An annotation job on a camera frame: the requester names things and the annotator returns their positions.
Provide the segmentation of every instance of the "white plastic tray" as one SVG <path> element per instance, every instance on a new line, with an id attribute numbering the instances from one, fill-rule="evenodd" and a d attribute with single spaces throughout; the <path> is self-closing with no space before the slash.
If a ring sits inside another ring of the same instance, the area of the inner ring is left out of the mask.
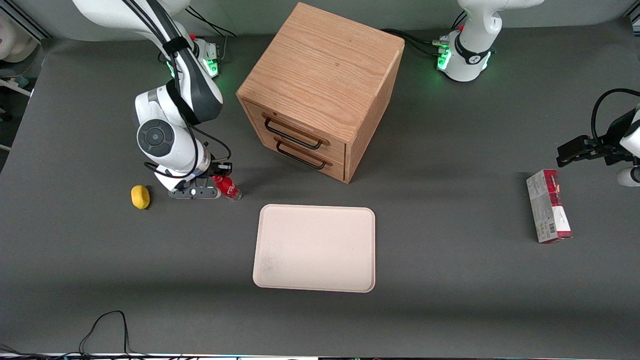
<path id="1" fill-rule="evenodd" d="M 275 205 L 260 211 L 253 282 L 366 293 L 376 284 L 376 217 L 367 208 Z"/>

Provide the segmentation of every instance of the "table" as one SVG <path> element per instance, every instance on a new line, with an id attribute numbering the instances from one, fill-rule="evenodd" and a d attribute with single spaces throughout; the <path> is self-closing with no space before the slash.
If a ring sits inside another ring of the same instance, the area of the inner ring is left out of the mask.
<path id="1" fill-rule="evenodd" d="M 418 34 L 435 38 L 443 31 Z M 142 166 L 133 100 L 165 83 L 150 42 L 48 44 L 0 175 L 0 339 L 73 351 L 100 314 L 123 310 L 142 352 L 345 357 L 640 354 L 640 191 L 583 161 L 559 181 L 574 239 L 535 240 L 525 178 L 589 132 L 597 97 L 637 88 L 628 20 L 505 29 L 488 70 L 454 83 L 407 48 L 390 106 L 351 184 L 263 148 L 236 89 L 270 37 L 232 38 L 201 125 L 234 155 L 244 197 L 173 200 Z M 604 129 L 637 99 L 617 95 Z M 148 211 L 129 189 L 153 186 Z M 265 204 L 366 206 L 377 216 L 367 294 L 252 282 Z M 107 318 L 87 344 L 121 351 Z"/>

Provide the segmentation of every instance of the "drawer handle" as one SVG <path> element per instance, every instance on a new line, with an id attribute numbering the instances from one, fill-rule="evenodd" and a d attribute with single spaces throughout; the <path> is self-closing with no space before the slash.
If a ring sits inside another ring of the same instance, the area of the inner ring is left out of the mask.
<path id="1" fill-rule="evenodd" d="M 326 165 L 326 161 L 323 161 L 320 165 L 313 165 L 313 164 L 311 164 L 310 162 L 308 162 L 308 161 L 306 161 L 306 160 L 303 160 L 303 159 L 301 159 L 301 158 L 299 158 L 299 157 L 295 156 L 294 154 L 291 154 L 291 153 L 289 153 L 289 152 L 286 152 L 286 151 L 282 150 L 282 149 L 280 148 L 280 145 L 282 145 L 282 142 L 278 142 L 278 143 L 276 144 L 276 149 L 278 150 L 278 152 L 279 152 L 280 154 L 283 154 L 284 156 L 287 156 L 288 158 L 291 158 L 291 159 L 293 159 L 293 160 L 296 160 L 297 162 L 303 163 L 303 164 L 305 164 L 306 166 L 308 166 L 308 167 L 310 167 L 310 168 L 313 168 L 313 169 L 315 169 L 315 170 L 322 170 L 322 169 L 324 168 L 324 166 Z"/>
<path id="2" fill-rule="evenodd" d="M 306 147 L 307 149 L 311 149 L 311 150 L 318 150 L 318 148 L 320 147 L 320 145 L 322 145 L 322 140 L 318 140 L 318 143 L 317 143 L 317 144 L 315 144 L 315 145 L 311 145 L 311 144 L 306 143 L 306 142 L 304 142 L 304 141 L 298 140 L 298 139 L 294 138 L 294 137 L 293 137 L 293 136 L 291 136 L 291 135 L 287 135 L 287 134 L 283 133 L 282 131 L 279 131 L 279 130 L 276 130 L 276 129 L 274 129 L 274 128 L 270 127 L 270 126 L 269 126 L 269 123 L 270 123 L 270 122 L 271 122 L 271 118 L 267 118 L 267 119 L 264 121 L 264 127 L 266 127 L 266 128 L 267 128 L 267 130 L 271 131 L 272 133 L 274 133 L 274 134 L 276 134 L 276 135 L 280 135 L 280 136 L 282 136 L 283 138 L 285 138 L 285 139 L 287 139 L 287 140 L 289 140 L 289 141 L 292 141 L 292 142 L 294 142 L 294 143 L 296 143 L 296 144 L 298 144 L 298 145 L 300 145 L 300 146 L 304 146 L 304 147 Z"/>

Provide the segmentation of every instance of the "box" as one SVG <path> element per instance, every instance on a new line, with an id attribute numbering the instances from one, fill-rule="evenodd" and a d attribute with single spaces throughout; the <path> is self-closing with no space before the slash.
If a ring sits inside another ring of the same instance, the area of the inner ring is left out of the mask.
<path id="1" fill-rule="evenodd" d="M 539 243 L 554 243 L 572 237 L 560 201 L 557 175 L 557 170 L 542 170 L 527 179 Z"/>
<path id="2" fill-rule="evenodd" d="M 298 3 L 236 95 L 265 147 L 349 183 L 403 50 L 399 37 Z"/>

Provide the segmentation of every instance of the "wooden box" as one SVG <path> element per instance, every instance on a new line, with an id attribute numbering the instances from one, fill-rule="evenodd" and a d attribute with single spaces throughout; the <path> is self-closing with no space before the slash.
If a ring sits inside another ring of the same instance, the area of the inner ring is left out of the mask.
<path id="1" fill-rule="evenodd" d="M 298 3 L 236 95 L 264 146 L 349 183 L 404 41 Z"/>

